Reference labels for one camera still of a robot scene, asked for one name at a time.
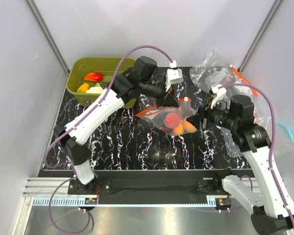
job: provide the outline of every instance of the green plastic basket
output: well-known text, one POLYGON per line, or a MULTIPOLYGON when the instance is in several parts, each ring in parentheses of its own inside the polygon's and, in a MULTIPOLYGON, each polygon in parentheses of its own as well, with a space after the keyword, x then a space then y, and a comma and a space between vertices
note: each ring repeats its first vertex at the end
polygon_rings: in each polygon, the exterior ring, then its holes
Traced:
MULTIPOLYGON (((101 94, 77 93, 77 89, 84 83, 88 83, 90 87, 96 85, 95 82, 88 82, 84 77, 90 72, 99 72, 103 74, 103 80, 100 82, 102 88, 106 88, 112 79, 112 75, 121 58, 111 57, 85 57, 77 60, 69 74, 67 80, 67 90, 75 96, 77 101, 84 107, 90 106, 101 94)), ((118 74, 125 71, 129 67, 133 67, 135 60, 126 58, 122 63, 118 74)), ((124 108, 132 108, 136 99, 130 100, 124 105, 124 108)))

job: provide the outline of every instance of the metal corner post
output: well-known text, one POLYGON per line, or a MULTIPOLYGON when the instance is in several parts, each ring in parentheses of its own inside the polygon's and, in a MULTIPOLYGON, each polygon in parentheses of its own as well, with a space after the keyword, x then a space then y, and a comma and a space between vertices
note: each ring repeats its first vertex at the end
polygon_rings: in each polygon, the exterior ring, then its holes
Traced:
POLYGON ((245 55, 241 65, 238 68, 239 72, 242 73, 243 70, 245 69, 245 67, 246 67, 248 61, 250 60, 253 52, 255 51, 258 43, 260 42, 261 38, 265 34, 269 24, 271 23, 273 17, 277 13, 278 9, 280 8, 280 6, 282 5, 283 2, 284 2, 284 0, 275 0, 274 1, 274 3, 272 5, 272 7, 270 8, 270 11, 268 12, 264 22, 262 23, 259 31, 257 32, 254 41, 252 42, 251 46, 249 47, 249 49, 247 51, 247 54, 245 55))
POLYGON ((40 14, 40 11, 37 8, 37 5, 35 4, 34 0, 25 0, 25 2, 27 3, 30 11, 33 13, 33 16, 37 22, 37 24, 39 25, 43 35, 45 36, 48 44, 50 45, 55 57, 57 58, 58 62, 60 63, 61 67, 63 68, 66 76, 69 75, 70 69, 68 67, 68 65, 66 64, 64 58, 62 57, 59 48, 57 47, 53 37, 51 36, 48 27, 42 17, 42 15, 40 14))

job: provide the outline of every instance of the reflective metal surface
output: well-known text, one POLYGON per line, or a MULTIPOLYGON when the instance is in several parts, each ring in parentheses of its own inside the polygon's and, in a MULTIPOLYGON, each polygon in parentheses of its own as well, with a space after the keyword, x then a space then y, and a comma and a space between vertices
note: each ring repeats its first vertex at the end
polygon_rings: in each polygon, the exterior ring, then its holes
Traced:
MULTIPOLYGON (((233 208, 239 205, 234 202, 233 208)), ((72 210, 54 207, 54 219, 72 210)), ((192 208, 94 208, 94 228, 83 234, 92 235, 256 235, 245 210, 231 213, 208 213, 192 208)), ((69 232, 83 228, 87 215, 73 212, 57 222, 69 232)), ((34 206, 28 221, 26 235, 60 235, 50 225, 47 207, 34 206)))

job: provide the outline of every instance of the marble tabletop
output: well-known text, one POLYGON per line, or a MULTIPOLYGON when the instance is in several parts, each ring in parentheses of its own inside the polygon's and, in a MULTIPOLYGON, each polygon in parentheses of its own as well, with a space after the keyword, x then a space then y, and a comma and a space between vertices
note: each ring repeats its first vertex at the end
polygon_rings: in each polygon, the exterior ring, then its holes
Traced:
MULTIPOLYGON (((211 96, 194 86, 189 71, 190 67, 182 68, 184 82, 173 88, 177 98, 191 98, 196 109, 211 101, 211 96)), ((159 68, 158 73, 165 72, 165 68, 159 68)), ((95 130, 86 143, 92 151, 90 161, 94 170, 249 168, 246 159, 228 156, 216 126, 172 137, 135 116, 154 104, 153 99, 141 95, 133 108, 119 109, 95 130)), ((84 109, 65 91, 57 123, 65 125, 84 109)), ((65 159, 66 155, 56 145, 49 153, 48 162, 58 164, 65 159)))

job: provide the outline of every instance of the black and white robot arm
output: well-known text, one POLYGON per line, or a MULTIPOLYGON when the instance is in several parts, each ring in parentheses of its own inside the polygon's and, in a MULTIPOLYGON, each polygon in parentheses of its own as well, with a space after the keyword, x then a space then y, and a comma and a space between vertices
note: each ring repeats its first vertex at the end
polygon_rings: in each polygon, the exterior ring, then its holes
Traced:
POLYGON ((54 133, 57 138, 73 128, 67 136, 61 139, 60 146, 73 164, 77 179, 83 187, 87 188, 95 178, 89 162, 91 151, 84 144, 94 130, 111 114, 141 94, 155 98, 158 106, 178 107, 171 84, 183 81, 181 69, 178 69, 176 62, 173 61, 166 75, 160 74, 153 78, 156 68, 157 63, 153 59, 146 56, 138 58, 132 68, 116 76, 104 101, 100 102, 107 89, 90 107, 65 127, 61 125, 55 127, 54 133))
POLYGON ((218 85, 212 88, 212 93, 216 95, 213 102, 200 107, 197 114, 187 120, 197 128, 203 124, 215 124, 231 131, 234 143, 238 145, 253 170, 262 197, 250 190, 230 170, 221 171, 215 176, 215 187, 231 194, 242 204, 259 234, 270 235, 291 229, 287 209, 294 216, 294 202, 285 188, 274 157, 270 168, 268 156, 271 142, 266 130, 254 123, 254 104, 250 97, 235 95, 231 98, 229 109, 226 109, 221 108, 221 103, 218 104, 226 93, 225 88, 218 85), (272 170, 286 198, 287 208, 284 207, 272 170))

